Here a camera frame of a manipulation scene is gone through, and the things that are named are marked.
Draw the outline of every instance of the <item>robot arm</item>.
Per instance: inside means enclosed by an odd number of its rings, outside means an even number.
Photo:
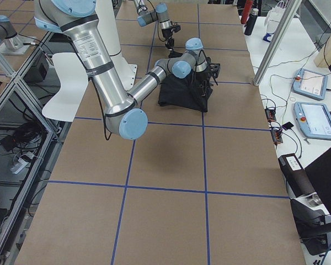
[[[23,46],[16,30],[5,15],[0,15],[0,43],[4,40],[10,50],[17,50]]]
[[[168,50],[173,51],[174,39],[173,33],[177,33],[181,28],[177,23],[173,23],[168,14],[168,7],[165,3],[160,3],[155,10],[148,11],[143,0],[134,0],[136,11],[138,14],[137,21],[141,27],[144,27],[152,22],[158,21],[162,35],[165,38],[165,45]]]
[[[97,29],[95,0],[75,0],[67,6],[62,0],[35,0],[36,25],[45,30],[69,36],[106,107],[104,119],[107,129],[124,139],[140,137],[147,127],[147,116],[137,104],[145,99],[170,73],[184,78],[201,60],[202,44],[181,58],[163,59],[128,93],[124,90],[114,64]]]

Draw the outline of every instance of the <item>blue cable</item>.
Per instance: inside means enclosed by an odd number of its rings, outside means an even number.
[[[331,249],[331,244],[329,245],[328,249],[326,250],[325,256],[322,258],[320,265],[323,265],[324,264],[325,258],[327,256],[327,253],[329,253],[330,249]]]

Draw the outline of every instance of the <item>black bottle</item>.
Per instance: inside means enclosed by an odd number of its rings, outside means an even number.
[[[257,8],[253,8],[253,10],[251,11],[251,13],[249,15],[249,19],[245,25],[244,34],[246,36],[250,36],[252,34],[256,19],[258,18],[258,13],[259,13],[259,10]]]

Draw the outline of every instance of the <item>black fabric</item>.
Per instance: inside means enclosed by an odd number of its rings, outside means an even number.
[[[208,81],[204,82],[207,84],[200,83],[193,71],[184,79],[169,75],[162,82],[158,104],[161,107],[176,105],[207,112],[207,100],[213,90]]]

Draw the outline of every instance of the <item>power plug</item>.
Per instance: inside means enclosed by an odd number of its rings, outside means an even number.
[[[18,174],[33,160],[34,154],[31,152],[27,152],[20,156],[17,163],[11,168],[11,172],[13,174]]]

